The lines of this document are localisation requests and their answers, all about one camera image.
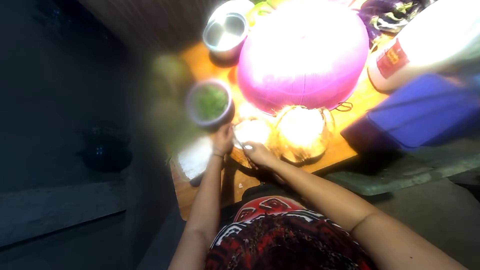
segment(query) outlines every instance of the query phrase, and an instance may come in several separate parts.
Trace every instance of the red label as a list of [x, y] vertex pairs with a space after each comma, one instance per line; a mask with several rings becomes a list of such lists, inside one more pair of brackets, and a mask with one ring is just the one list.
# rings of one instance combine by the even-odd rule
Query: red label
[[380, 74], [382, 74], [385, 79], [388, 79], [393, 73], [397, 72], [409, 62], [410, 60], [408, 60], [397, 38], [393, 46], [385, 50], [383, 54], [377, 58], [377, 67]]

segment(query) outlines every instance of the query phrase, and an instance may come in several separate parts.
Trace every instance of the red patterned clothing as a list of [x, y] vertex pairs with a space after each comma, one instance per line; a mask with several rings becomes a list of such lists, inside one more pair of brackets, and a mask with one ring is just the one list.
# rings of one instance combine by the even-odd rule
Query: red patterned clothing
[[340, 226], [280, 196], [253, 200], [220, 230], [205, 269], [376, 269]]

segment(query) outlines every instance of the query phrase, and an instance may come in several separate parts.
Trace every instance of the human arm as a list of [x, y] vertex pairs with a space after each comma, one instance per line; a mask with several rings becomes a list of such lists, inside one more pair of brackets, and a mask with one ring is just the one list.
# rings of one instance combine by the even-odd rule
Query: human arm
[[223, 156], [232, 148], [230, 124], [220, 127], [200, 188], [192, 204], [180, 242], [169, 270], [203, 269], [205, 256], [215, 239], [220, 223], [220, 180]]
[[277, 159], [249, 143], [247, 156], [272, 170], [322, 214], [349, 231], [382, 270], [465, 269], [407, 226], [339, 185]]

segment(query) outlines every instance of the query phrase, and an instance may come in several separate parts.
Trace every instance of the green vegetable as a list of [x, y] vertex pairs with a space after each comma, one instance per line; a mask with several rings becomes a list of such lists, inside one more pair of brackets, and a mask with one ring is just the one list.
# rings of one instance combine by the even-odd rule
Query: green vegetable
[[216, 85], [203, 86], [193, 94], [193, 105], [201, 120], [211, 121], [227, 109], [228, 94]]

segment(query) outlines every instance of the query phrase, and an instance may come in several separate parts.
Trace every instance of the wooden wall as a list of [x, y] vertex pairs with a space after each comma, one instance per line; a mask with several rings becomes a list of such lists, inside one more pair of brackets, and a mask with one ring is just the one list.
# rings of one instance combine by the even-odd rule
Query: wooden wall
[[180, 51], [200, 40], [222, 0], [79, 0], [140, 55]]

